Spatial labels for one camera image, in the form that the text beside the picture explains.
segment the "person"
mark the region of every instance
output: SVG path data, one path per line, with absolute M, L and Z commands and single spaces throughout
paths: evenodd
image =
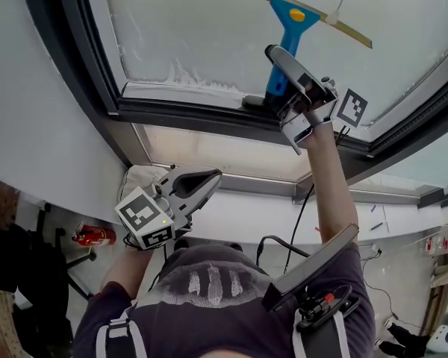
M 404 327 L 395 324 L 393 318 L 385 322 L 385 327 L 400 344 L 377 339 L 375 346 L 387 355 L 397 358 L 420 358 L 425 356 L 426 344 L 430 336 L 415 336 Z
M 315 128 L 305 148 L 314 176 L 320 236 L 327 242 L 350 224 L 358 224 L 357 210 L 332 125 Z M 99 328 L 131 306 L 151 256 L 152 251 L 129 251 L 111 267 L 77 329 L 74 358 L 96 357 Z M 233 248 L 180 248 L 167 259 L 156 286 L 127 313 L 139 329 L 147 357 L 294 357 L 297 305 L 293 298 L 279 311 L 267 312 L 261 299 L 271 281 Z M 352 295 L 360 298 L 360 305 L 344 320 L 349 354 L 371 357 L 374 314 L 354 242 L 311 283 L 308 292 L 332 292 L 344 284 L 351 285 Z M 128 356 L 124 349 L 122 356 Z

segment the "window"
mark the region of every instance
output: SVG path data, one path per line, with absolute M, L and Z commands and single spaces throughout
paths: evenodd
M 298 183 L 310 173 L 307 153 L 252 139 L 145 125 L 154 164 L 212 166 L 252 178 Z
M 291 1 L 320 15 L 296 58 L 368 100 L 364 126 L 339 145 L 349 184 L 427 192 L 364 180 L 448 131 L 448 0 L 342 0 L 336 25 L 326 17 L 340 0 Z M 293 154 L 273 113 L 241 107 L 264 95 L 264 49 L 281 42 L 269 0 L 27 3 L 63 79 L 125 163 L 212 165 L 233 189 L 302 202 L 306 153 Z
M 402 178 L 384 173 L 363 179 L 353 184 L 350 189 L 365 192 L 381 192 L 396 195 L 413 195 L 420 197 L 438 189 L 436 186 L 430 186 L 419 182 L 418 180 Z
M 294 1 L 325 15 L 340 0 Z M 119 52 L 124 97 L 237 109 L 245 95 L 264 96 L 271 70 L 264 49 L 283 34 L 267 0 L 90 2 L 95 15 L 111 17 L 116 43 L 105 51 Z M 448 73 L 432 77 L 448 58 L 448 0 L 343 0 L 339 11 L 364 40 L 322 20 L 302 35 L 297 59 L 369 101 L 364 128 L 351 136 L 372 141 L 424 102 L 420 90 L 429 98 L 448 81 Z

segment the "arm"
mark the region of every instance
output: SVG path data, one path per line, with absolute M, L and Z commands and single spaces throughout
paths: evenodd
M 332 124 L 317 126 L 305 148 L 314 176 L 320 237 L 327 242 L 350 224 L 358 225 L 357 209 L 343 175 Z
M 114 281 L 121 285 L 131 299 L 136 298 L 144 273 L 152 257 L 151 251 L 126 251 L 105 275 L 100 290 Z

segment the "shoulder strap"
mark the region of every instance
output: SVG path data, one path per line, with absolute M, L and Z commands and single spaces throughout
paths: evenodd
M 136 323 L 115 319 L 99 328 L 96 358 L 147 358 L 143 337 Z
M 296 358 L 350 358 L 341 312 L 336 312 L 325 324 L 307 333 L 296 329 L 301 320 L 302 316 L 297 310 L 292 335 Z

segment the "black cable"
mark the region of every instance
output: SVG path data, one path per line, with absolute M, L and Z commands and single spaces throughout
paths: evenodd
M 122 238 L 122 242 L 124 242 L 128 247 L 132 247 L 137 249 L 138 251 L 142 251 L 143 249 L 139 245 L 135 245 L 130 240 L 130 234 L 128 233 L 125 237 Z
M 305 199 L 304 199 L 304 204 L 302 205 L 302 208 L 300 209 L 299 217 L 297 218 L 296 226 L 293 228 L 292 237 L 290 239 L 291 246 L 293 245 L 293 240 L 296 237 L 297 227 L 299 226 L 300 218 L 302 217 L 302 214 L 304 212 L 305 205 L 307 204 L 308 199 L 311 197 L 311 193 L 313 190 L 314 190 L 314 184 L 312 184 L 312 187 L 308 190 L 307 195 L 305 196 Z M 292 251 L 289 248 L 289 253 L 287 253 L 287 261 L 285 262 L 285 267 L 284 267 L 284 274 L 287 272 L 287 267 L 289 266 L 291 253 L 292 253 Z
M 162 271 L 160 271 L 158 274 L 156 274 L 155 279 L 152 281 L 151 286 L 148 289 L 148 292 L 151 291 L 152 287 L 155 285 L 156 280 L 158 279 L 159 275 L 161 274 Z
M 308 254 L 307 252 L 304 252 L 301 249 L 298 249 L 297 247 L 294 247 L 293 245 L 290 245 L 288 242 L 285 242 L 284 240 L 282 240 L 280 237 L 275 236 L 275 235 L 269 235 L 269 236 L 264 236 L 261 239 L 261 242 L 259 243 L 259 246 L 257 247 L 257 257 L 255 259 L 255 264 L 256 266 L 259 266 L 259 257 L 262 254 L 262 251 L 264 250 L 264 242 L 266 239 L 272 239 L 277 241 L 280 245 L 283 245 L 284 247 L 286 247 L 287 249 L 291 250 L 292 252 L 295 252 L 303 257 L 309 257 L 310 254 Z
M 342 141 L 342 139 L 345 138 L 348 135 L 348 133 L 350 132 L 350 128 L 348 128 L 348 130 L 344 133 L 346 128 L 347 128 L 347 126 L 343 126 L 341 128 L 340 132 L 338 133 L 337 139 L 335 140 L 336 146 L 338 146 L 338 144 Z M 308 199 L 311 197 L 311 193 L 312 193 L 314 187 L 315 187 L 315 185 L 312 184 L 311 188 L 307 192 L 307 195 L 305 196 L 304 203 L 302 205 L 302 208 L 300 209 L 299 217 L 297 218 L 296 226 L 293 228 L 292 237 L 290 238 L 290 245 L 293 245 L 293 240 L 295 239 L 295 236 L 296 236 L 297 228 L 300 223 L 300 218 L 302 218 L 302 213 L 304 212 L 305 205 L 307 204 Z M 287 272 L 287 268 L 288 268 L 289 262 L 290 262 L 290 254 L 291 253 L 292 253 L 292 251 L 289 249 L 289 253 L 287 254 L 287 261 L 285 262 L 284 274 Z
M 421 326 L 417 326 L 416 324 L 412 324 L 411 322 L 404 322 L 404 321 L 402 321 L 402 320 L 399 318 L 399 316 L 397 316 L 396 313 L 393 311 L 393 307 L 392 307 L 392 303 L 391 303 L 391 297 L 390 297 L 390 295 L 388 294 L 388 292 L 387 292 L 386 290 L 383 290 L 383 289 L 380 289 L 380 288 L 375 288 L 374 286 L 370 286 L 370 285 L 368 285 L 368 282 L 365 280 L 365 266 L 366 266 L 366 264 L 367 264 L 370 260 L 378 259 L 381 255 L 382 255 L 382 250 L 379 249 L 379 251 L 377 252 L 377 254 L 376 254 L 374 257 L 370 257 L 370 258 L 368 258 L 368 259 L 363 259 L 363 260 L 362 260 L 362 261 L 365 262 L 364 265 L 362 266 L 362 269 L 361 269 L 361 273 L 362 273 L 362 277 L 364 278 L 364 283 L 365 283 L 365 285 L 368 286 L 370 289 L 377 290 L 377 291 L 379 291 L 379 292 L 384 292 L 384 293 L 387 295 L 387 297 L 388 297 L 388 302 L 390 303 L 390 313 L 391 313 L 391 315 L 392 315 L 397 321 L 401 322 L 402 324 L 407 324 L 407 325 L 415 326 L 416 328 L 418 328 L 418 329 L 420 329 L 420 330 L 429 330 L 430 333 L 433 333 L 434 330 L 426 329 L 426 328 L 421 327 Z

